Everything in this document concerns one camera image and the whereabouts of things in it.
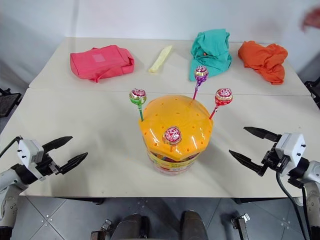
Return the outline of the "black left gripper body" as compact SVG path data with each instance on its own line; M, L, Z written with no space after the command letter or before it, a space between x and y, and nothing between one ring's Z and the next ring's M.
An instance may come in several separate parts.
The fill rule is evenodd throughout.
M44 177L52 174L59 174L61 168L54 162L47 151L44 151L40 162L36 163L37 171Z

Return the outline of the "person's bare hand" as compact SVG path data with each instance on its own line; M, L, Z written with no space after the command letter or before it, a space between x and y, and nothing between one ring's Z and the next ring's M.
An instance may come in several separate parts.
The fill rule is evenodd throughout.
M316 6L308 11L303 17L301 29L305 31L307 28L320 28L320 7Z

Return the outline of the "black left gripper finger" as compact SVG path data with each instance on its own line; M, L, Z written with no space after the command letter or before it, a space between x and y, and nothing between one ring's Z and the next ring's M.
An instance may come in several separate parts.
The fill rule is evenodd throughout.
M88 152L85 152L71 158L70 160L67 161L65 165L59 168L58 172L62 175L68 173L69 171L77 167L87 157L87 155L88 155Z
M43 150L44 152L50 152L51 150L58 149L69 142L73 137L72 136L63 136L57 139L54 139L46 144L44 144Z

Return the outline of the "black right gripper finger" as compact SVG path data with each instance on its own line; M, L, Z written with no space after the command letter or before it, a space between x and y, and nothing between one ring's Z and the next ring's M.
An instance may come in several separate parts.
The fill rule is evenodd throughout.
M264 172L263 172L263 167L261 165L258 165L254 162L252 162L252 160L246 156L244 156L241 153L235 152L233 150L229 150L229 153L243 166L249 168L250 170L254 171L255 173L257 173L259 176L263 176Z
M282 137L281 134L276 134L263 128L245 126L243 129L260 139L267 139L274 143L277 143Z

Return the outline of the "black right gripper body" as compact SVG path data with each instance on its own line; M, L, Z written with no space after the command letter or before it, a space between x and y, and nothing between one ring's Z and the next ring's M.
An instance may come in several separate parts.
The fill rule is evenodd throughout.
M267 151L263 157L261 163L263 164L261 169L261 175L263 176L268 168L274 170L277 173L282 174L284 169L288 165L288 156L283 152L276 149L276 143L272 146L271 150Z

